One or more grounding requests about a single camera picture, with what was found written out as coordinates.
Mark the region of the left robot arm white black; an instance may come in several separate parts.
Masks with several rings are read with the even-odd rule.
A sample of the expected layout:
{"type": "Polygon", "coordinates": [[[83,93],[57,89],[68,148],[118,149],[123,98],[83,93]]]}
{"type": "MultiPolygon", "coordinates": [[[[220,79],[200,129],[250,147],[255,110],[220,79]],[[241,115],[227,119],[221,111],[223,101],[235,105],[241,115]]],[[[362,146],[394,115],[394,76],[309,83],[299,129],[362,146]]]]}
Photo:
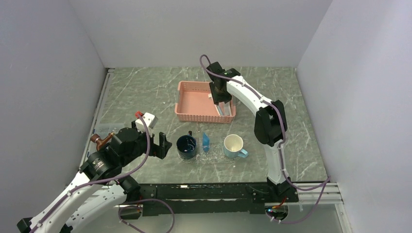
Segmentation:
{"type": "Polygon", "coordinates": [[[91,136],[96,151],[81,165],[66,189],[41,213],[21,219],[21,233],[74,233],[102,212],[123,203],[132,204],[143,197],[143,190],[131,173],[122,168],[140,156],[164,159],[172,147],[163,132],[154,143],[152,119],[137,119],[102,139],[91,136]]]}

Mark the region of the pink perforated plastic basket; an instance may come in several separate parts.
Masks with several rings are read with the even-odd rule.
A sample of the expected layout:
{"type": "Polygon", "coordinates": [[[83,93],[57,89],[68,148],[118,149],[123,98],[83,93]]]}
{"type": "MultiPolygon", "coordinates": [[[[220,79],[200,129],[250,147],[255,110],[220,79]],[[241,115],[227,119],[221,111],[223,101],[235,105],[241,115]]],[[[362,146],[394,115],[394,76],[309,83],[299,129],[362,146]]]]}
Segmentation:
{"type": "Polygon", "coordinates": [[[177,88],[178,102],[174,112],[180,121],[205,123],[231,123],[236,115],[232,101],[232,116],[220,116],[215,108],[208,82],[180,81],[177,88]]]}

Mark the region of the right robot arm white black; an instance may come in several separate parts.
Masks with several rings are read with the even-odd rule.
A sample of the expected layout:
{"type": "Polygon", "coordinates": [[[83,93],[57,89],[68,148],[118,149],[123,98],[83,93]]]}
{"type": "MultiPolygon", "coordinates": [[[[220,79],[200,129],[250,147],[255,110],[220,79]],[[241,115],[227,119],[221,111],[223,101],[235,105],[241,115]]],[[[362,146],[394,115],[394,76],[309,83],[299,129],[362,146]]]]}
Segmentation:
{"type": "Polygon", "coordinates": [[[211,82],[209,87],[215,104],[228,103],[235,97],[254,115],[254,134],[263,145],[267,161],[267,189],[264,196],[274,202],[298,202],[298,192],[285,168],[283,145],[287,122],[284,104],[260,94],[234,68],[225,70],[218,62],[204,67],[211,82]]]}

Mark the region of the dark blue mug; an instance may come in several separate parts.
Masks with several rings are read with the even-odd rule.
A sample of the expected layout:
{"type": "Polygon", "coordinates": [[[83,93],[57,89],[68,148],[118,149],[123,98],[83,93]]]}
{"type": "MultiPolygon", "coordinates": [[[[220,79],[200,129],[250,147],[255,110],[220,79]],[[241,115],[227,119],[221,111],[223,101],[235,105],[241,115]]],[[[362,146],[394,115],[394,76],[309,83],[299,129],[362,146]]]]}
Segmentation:
{"type": "Polygon", "coordinates": [[[192,131],[188,131],[186,135],[179,137],[176,141],[178,154],[182,159],[193,159],[197,155],[197,141],[192,135],[192,131]]]}

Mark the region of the clear textured oval tray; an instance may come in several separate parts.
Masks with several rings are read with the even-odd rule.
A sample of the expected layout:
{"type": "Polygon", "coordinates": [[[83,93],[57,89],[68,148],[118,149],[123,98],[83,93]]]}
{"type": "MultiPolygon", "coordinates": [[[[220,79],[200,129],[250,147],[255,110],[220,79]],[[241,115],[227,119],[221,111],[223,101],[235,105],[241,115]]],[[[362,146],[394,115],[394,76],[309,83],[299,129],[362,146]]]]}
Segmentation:
{"type": "Polygon", "coordinates": [[[231,164],[239,160],[237,158],[229,158],[224,153],[223,143],[210,143],[209,151],[204,152],[202,145],[197,149],[197,154],[192,158],[186,158],[178,154],[178,158],[187,164],[231,164]]]}

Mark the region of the light blue white mug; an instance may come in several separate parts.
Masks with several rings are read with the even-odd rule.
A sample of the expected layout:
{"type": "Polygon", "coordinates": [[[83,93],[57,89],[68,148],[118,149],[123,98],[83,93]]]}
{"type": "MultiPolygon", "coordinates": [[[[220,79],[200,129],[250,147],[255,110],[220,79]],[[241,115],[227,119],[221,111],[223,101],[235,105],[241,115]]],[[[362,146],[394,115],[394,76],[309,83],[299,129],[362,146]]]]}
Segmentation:
{"type": "Polygon", "coordinates": [[[243,139],[237,134],[228,135],[223,141],[223,151],[228,158],[246,158],[249,153],[244,148],[243,139]]]}

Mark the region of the blue toothpaste tube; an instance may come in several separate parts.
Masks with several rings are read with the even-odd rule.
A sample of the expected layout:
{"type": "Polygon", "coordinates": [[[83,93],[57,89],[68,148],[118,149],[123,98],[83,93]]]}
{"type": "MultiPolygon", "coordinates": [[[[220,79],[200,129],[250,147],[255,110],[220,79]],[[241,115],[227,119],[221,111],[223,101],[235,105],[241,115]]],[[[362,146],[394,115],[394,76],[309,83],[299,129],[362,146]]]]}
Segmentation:
{"type": "Polygon", "coordinates": [[[202,149],[205,153],[208,153],[210,150],[210,139],[205,132],[203,132],[202,136],[202,149]]]}

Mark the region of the clear acrylic toothbrush holder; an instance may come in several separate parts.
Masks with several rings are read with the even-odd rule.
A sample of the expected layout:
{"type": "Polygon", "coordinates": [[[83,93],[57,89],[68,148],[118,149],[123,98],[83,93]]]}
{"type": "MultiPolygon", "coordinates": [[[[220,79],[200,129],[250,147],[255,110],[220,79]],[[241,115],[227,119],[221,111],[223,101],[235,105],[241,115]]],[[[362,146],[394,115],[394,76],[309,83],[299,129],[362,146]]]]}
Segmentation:
{"type": "Polygon", "coordinates": [[[222,143],[210,143],[210,150],[208,153],[205,153],[200,145],[196,159],[199,163],[223,163],[225,161],[225,154],[223,152],[222,143]]]}

